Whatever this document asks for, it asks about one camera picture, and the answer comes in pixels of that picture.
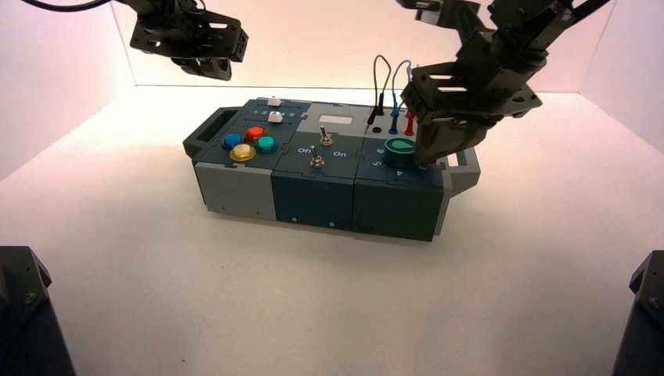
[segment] panel module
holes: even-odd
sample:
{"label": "panel module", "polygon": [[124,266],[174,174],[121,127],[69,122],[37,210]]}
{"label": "panel module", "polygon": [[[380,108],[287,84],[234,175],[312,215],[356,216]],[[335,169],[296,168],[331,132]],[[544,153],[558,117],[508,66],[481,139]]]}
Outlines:
{"label": "panel module", "polygon": [[414,240],[440,234],[449,199],[477,184],[473,149],[416,166],[406,111],[277,98],[220,108],[185,140],[207,209]]}

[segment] yellow button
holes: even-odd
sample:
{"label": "yellow button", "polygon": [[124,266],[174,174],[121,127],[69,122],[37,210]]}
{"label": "yellow button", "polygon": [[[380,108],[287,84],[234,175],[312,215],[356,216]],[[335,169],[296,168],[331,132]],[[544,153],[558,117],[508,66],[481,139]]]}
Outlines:
{"label": "yellow button", "polygon": [[241,143],[235,146],[230,152],[230,159],[237,162],[246,162],[254,159],[256,156],[256,149],[253,146]]}

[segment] gray panel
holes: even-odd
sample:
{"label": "gray panel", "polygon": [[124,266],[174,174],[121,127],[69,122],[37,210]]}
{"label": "gray panel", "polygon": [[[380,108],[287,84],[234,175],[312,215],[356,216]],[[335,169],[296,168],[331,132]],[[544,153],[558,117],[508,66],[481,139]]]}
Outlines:
{"label": "gray panel", "polygon": [[362,146],[363,159],[357,168],[357,179],[369,179],[385,184],[408,184],[414,189],[442,187],[440,171],[443,166],[432,166],[427,170],[419,168],[397,169],[383,162],[384,141],[365,139]]}
{"label": "gray panel", "polygon": [[[290,140],[288,151],[281,156],[274,168],[275,172],[293,172],[303,176],[334,177],[353,180],[357,171],[358,152],[362,138],[338,136],[331,146],[320,146],[320,137],[310,132],[296,132]],[[318,153],[325,161],[323,168],[310,165],[310,146],[317,146]]]}
{"label": "gray panel", "polygon": [[[335,135],[341,136],[354,136],[366,137],[369,139],[390,139],[392,137],[405,137],[407,139],[415,139],[415,136],[405,136],[403,132],[408,127],[408,119],[406,118],[406,111],[401,110],[399,119],[397,121],[398,135],[391,135],[388,130],[392,126],[392,117],[389,114],[392,112],[392,107],[385,107],[385,115],[376,117],[374,123],[369,126],[366,121],[371,114],[371,108],[368,106],[356,106],[352,104],[332,104],[332,103],[313,103],[307,111],[306,120],[302,121],[298,127],[298,132],[319,133],[320,126],[325,125],[325,129],[332,134],[332,139]],[[320,121],[322,116],[337,116],[342,118],[351,118],[351,124],[338,124],[329,121]],[[374,133],[372,129],[379,127],[382,132]],[[414,133],[417,134],[417,122],[413,128]]]}
{"label": "gray panel", "polygon": [[243,165],[196,164],[200,192],[209,211],[275,221],[271,173]]}
{"label": "gray panel", "polygon": [[[228,150],[222,149],[223,139],[229,133],[238,133],[244,137],[245,132],[251,127],[264,128],[268,136],[274,137],[280,147],[284,147],[291,141],[291,136],[300,125],[301,119],[306,115],[309,108],[308,103],[284,100],[279,107],[269,107],[267,99],[250,100],[242,110],[233,118],[233,121],[224,127],[210,142],[201,154],[200,161],[226,165],[233,167],[235,161],[229,156]],[[283,122],[269,123],[270,111],[283,113]],[[272,169],[281,156],[282,150],[272,154],[259,154],[256,158],[246,163],[252,168]]]}

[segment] side handle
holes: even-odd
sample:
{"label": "side handle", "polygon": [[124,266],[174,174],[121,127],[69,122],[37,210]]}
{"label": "side handle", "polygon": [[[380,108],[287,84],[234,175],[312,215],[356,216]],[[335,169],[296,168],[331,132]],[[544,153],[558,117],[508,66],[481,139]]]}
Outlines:
{"label": "side handle", "polygon": [[194,159],[224,126],[231,123],[231,120],[241,109],[242,107],[224,107],[216,110],[184,140],[185,153]]}
{"label": "side handle", "polygon": [[475,149],[469,148],[456,153],[458,166],[450,166],[447,161],[447,170],[452,180],[451,196],[454,197],[470,188],[477,186],[482,170]]}

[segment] teal button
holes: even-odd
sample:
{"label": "teal button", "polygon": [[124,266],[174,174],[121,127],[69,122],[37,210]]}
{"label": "teal button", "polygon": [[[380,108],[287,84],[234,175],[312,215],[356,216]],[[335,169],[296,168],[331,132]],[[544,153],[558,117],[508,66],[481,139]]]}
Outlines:
{"label": "teal button", "polygon": [[277,149],[276,141],[273,137],[261,137],[256,143],[256,150],[259,153],[274,153]]}

